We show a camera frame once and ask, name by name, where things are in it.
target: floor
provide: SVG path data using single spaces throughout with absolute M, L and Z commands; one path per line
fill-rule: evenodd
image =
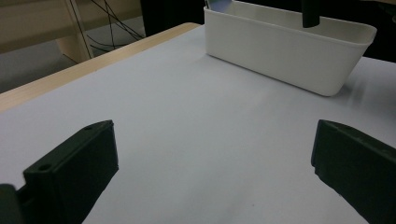
M 145 35 L 142 17 L 123 21 L 123 23 L 131 27 L 139 35 Z M 114 44 L 118 46 L 117 48 L 136 41 L 135 38 L 121 30 L 117 25 L 113 24 L 111 28 Z M 90 39 L 91 44 L 98 48 L 92 48 L 95 56 L 106 53 L 105 50 L 113 50 L 109 25 L 90 30 L 87 35 L 97 42 L 95 43 Z M 62 55 L 56 41 L 0 54 L 0 93 L 64 70 L 75 64 L 74 61 Z

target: wooden table edge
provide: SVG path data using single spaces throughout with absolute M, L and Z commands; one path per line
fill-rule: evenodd
M 16 105 L 23 104 L 24 102 L 32 100 L 48 91 L 55 90 L 62 85 L 80 77 L 84 77 L 98 69 L 159 45 L 198 26 L 200 26 L 200 24 L 190 22 L 180 24 L 179 26 L 156 35 L 146 37 L 123 48 L 115 49 L 109 53 L 88 60 L 87 62 L 76 64 L 60 72 L 40 78 L 16 89 L 1 93 L 0 112 L 6 111 Z

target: white plastic bin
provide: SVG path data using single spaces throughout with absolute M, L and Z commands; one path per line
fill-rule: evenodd
M 371 45 L 373 26 L 232 1 L 225 12 L 204 8 L 209 55 L 300 88 L 335 95 Z

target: white table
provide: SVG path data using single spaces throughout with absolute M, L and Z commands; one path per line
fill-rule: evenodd
M 396 64 L 326 98 L 205 54 L 200 26 L 0 114 L 0 181 L 113 119 L 120 170 L 84 223 L 366 223 L 310 164 L 319 119 L 396 147 Z

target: gray floor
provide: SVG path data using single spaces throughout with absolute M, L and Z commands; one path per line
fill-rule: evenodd
M 124 21 L 124 23 L 144 36 L 142 17 Z M 112 28 L 115 45 L 130 44 L 136 41 L 118 26 L 113 24 Z M 99 43 L 112 45 L 110 26 L 90 30 L 87 35 Z M 101 46 L 93 41 L 91 43 L 100 49 L 113 50 L 112 46 Z M 105 53 L 99 49 L 92 50 L 95 56 Z M 62 55 L 55 41 L 0 54 L 0 93 L 64 70 L 75 64 L 75 62 Z

